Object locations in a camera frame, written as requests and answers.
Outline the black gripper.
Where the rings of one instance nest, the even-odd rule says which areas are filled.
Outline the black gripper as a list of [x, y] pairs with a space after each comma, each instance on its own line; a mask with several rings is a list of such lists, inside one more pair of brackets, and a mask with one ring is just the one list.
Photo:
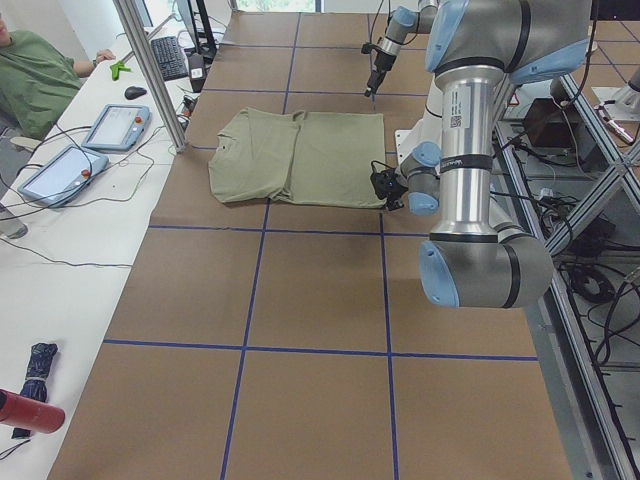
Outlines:
[[376, 52], [374, 59], [374, 67], [369, 77], [369, 87], [366, 88], [364, 95], [371, 97], [385, 79], [386, 74], [392, 69], [398, 54], [398, 49], [393, 47], [385, 50], [382, 47], [373, 47], [371, 52]]
[[408, 191], [399, 181], [399, 175], [393, 169], [377, 173], [377, 198], [386, 201], [387, 210], [404, 207], [402, 196]]

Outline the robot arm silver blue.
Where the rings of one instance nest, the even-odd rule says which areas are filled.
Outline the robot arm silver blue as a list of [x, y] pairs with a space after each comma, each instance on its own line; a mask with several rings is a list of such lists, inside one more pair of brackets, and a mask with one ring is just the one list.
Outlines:
[[418, 11], [398, 7], [390, 15], [384, 35], [376, 42], [362, 45], [363, 54], [375, 53], [373, 67], [366, 84], [364, 95], [377, 94], [386, 74], [393, 68], [401, 48], [406, 45], [406, 37], [432, 34], [435, 42], [447, 44], [451, 38], [451, 28], [445, 27], [445, 2], [420, 1]]
[[428, 299], [446, 307], [518, 308], [548, 289], [553, 261], [491, 193], [495, 121], [504, 83], [520, 86], [578, 69], [589, 49], [589, 1], [423, 1], [398, 8], [367, 83], [374, 94], [410, 35], [428, 36], [428, 106], [404, 141], [405, 158], [376, 193], [406, 193], [417, 215], [440, 219], [419, 250]]

